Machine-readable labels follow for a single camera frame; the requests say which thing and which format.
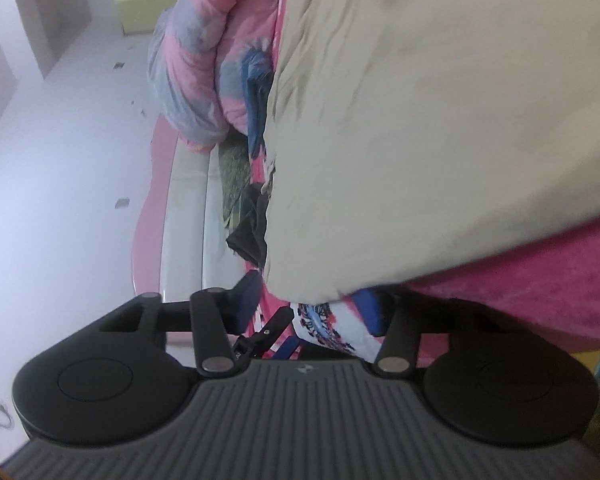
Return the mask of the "beige fabric garment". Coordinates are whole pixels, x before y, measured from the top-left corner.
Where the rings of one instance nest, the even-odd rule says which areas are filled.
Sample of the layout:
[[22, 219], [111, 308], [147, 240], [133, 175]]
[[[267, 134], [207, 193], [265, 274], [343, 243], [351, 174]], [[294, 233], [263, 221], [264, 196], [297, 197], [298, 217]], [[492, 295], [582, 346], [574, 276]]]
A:
[[600, 0], [286, 0], [264, 278], [319, 304], [600, 217]]

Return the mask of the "pink floral bed sheet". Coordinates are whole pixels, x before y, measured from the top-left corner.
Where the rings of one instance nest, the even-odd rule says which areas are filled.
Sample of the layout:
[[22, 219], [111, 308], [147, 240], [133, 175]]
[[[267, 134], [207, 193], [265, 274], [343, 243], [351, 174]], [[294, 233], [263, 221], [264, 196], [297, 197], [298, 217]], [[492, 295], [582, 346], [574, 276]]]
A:
[[372, 360], [395, 284], [600, 348], [600, 140], [299, 139], [252, 174], [271, 197], [266, 286], [302, 340]]

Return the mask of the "pink white headboard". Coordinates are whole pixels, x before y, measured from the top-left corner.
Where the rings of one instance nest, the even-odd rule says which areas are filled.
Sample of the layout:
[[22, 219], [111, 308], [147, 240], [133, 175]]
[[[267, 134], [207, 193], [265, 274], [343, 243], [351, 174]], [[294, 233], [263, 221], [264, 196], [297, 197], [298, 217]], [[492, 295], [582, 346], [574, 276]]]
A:
[[246, 273], [228, 248], [219, 152], [196, 153], [159, 117], [150, 144], [151, 180], [131, 252], [134, 292], [167, 302], [231, 288]]

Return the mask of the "black crumpled garment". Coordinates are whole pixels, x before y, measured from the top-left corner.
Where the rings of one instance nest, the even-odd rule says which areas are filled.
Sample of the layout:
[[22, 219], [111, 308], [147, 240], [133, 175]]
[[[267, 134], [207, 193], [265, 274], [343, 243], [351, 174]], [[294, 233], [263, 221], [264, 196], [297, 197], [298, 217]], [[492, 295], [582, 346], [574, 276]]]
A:
[[268, 192], [262, 188], [261, 183], [251, 183], [242, 190], [237, 226], [226, 239], [233, 252], [259, 270], [264, 268], [268, 253], [265, 241]]

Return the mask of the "olive patterned pillow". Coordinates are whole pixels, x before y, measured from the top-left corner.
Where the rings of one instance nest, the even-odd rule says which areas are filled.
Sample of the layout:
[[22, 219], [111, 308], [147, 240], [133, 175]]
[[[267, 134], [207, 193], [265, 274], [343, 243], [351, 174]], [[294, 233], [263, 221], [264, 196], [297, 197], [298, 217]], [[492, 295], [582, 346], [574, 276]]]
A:
[[251, 178], [248, 138], [235, 129], [230, 129], [219, 145], [219, 170], [223, 221], [233, 231], [240, 221], [242, 191], [250, 185]]

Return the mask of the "blue folded garment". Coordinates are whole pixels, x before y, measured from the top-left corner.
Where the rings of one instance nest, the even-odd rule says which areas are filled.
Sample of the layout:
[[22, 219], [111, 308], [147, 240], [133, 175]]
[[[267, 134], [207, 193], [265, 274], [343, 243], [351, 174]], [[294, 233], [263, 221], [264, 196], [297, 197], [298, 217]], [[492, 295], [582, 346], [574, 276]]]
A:
[[250, 49], [242, 59], [242, 93], [247, 114], [248, 153], [256, 159], [264, 144], [268, 96], [274, 80], [272, 56]]

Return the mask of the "pink grey rolled duvet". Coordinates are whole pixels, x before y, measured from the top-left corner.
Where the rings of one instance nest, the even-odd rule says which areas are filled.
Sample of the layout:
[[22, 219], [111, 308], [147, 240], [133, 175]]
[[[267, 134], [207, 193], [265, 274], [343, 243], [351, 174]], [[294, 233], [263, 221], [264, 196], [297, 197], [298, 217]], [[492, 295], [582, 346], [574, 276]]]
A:
[[271, 54], [278, 0], [176, 0], [158, 18], [147, 77], [161, 113], [195, 152], [247, 132], [242, 62]]

